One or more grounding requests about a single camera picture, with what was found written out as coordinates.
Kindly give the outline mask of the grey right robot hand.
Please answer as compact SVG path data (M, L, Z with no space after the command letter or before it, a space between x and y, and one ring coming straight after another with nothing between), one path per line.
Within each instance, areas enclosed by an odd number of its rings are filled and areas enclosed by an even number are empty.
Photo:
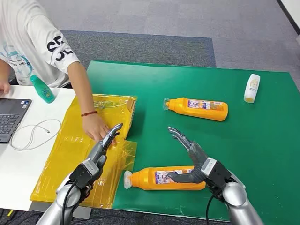
M177 183L201 183L204 181L206 177L201 172L201 168L207 159L206 153L199 144L189 140L176 128L168 126L167 129L173 138L183 145L194 164L194 169L191 172L182 174L169 172L167 177Z

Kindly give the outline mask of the person's left hand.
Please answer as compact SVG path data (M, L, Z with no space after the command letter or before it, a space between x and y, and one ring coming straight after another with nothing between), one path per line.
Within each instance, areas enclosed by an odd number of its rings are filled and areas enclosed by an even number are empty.
M103 140L110 131L109 127L96 111L83 114L82 125L87 135L96 142Z

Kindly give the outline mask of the person's right hand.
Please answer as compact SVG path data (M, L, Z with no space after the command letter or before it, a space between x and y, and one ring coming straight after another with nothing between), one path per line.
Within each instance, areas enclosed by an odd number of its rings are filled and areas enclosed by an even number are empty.
M0 92L4 94L8 94L11 90L11 85L6 81L0 82Z

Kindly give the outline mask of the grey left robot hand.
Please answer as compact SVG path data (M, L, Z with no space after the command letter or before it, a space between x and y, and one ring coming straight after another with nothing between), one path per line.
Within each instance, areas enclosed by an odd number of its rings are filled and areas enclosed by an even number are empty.
M97 180L100 176L100 171L103 167L103 164L99 167L99 160L103 155L106 154L107 149L112 144L115 136L119 134L118 131L121 130L122 126L123 123L115 125L103 140L96 143L87 155L87 163L86 166L91 174L92 180Z

